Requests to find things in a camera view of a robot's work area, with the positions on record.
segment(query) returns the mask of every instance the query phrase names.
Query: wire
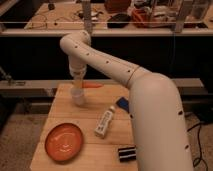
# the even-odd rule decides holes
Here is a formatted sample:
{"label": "wire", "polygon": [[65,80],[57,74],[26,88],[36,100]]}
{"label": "wire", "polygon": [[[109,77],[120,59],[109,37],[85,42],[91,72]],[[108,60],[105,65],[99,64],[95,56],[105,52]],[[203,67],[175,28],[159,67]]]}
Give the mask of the wire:
{"label": "wire", "polygon": [[205,168],[206,168],[206,171],[208,171],[208,164],[207,162],[203,159],[203,152],[202,152],[202,146],[201,146],[201,141],[200,141],[200,132],[201,132],[201,129],[202,129],[202,125],[203,125],[203,122],[199,122],[199,123],[196,123],[195,125],[193,125],[191,128],[189,128],[187,130],[187,132],[191,131],[192,129],[196,128],[199,126],[198,128],[198,131],[197,131],[197,141],[198,141],[198,148],[199,148],[199,156],[196,157],[194,160],[193,160],[193,166],[194,167],[197,167],[200,162],[202,161],[205,165]]}
{"label": "wire", "polygon": [[193,125],[191,128],[189,128],[189,129],[187,130],[187,132],[191,131],[192,129],[194,129],[195,127],[197,127],[197,126],[199,126],[199,125],[201,125],[201,124],[202,124],[202,123],[199,122],[199,123]]}
{"label": "wire", "polygon": [[[33,20],[35,20],[35,17],[37,17],[37,16],[43,17],[43,21],[41,21],[41,22],[35,22],[35,21],[33,21]],[[30,22],[31,22],[31,27],[29,27],[29,29],[42,28],[42,27],[44,27],[45,29],[47,29],[47,17],[45,15],[43,15],[43,14],[36,14],[36,15],[34,15],[33,18],[30,20]]]}

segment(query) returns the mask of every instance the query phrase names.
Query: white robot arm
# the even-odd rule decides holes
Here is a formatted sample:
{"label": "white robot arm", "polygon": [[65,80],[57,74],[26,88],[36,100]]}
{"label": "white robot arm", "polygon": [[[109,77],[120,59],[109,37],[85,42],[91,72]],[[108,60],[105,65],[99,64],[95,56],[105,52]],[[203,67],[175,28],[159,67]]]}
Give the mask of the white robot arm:
{"label": "white robot arm", "polygon": [[130,90],[138,170],[193,171],[182,102],[169,78],[91,48],[86,31],[64,36],[60,45],[74,77],[89,64]]}

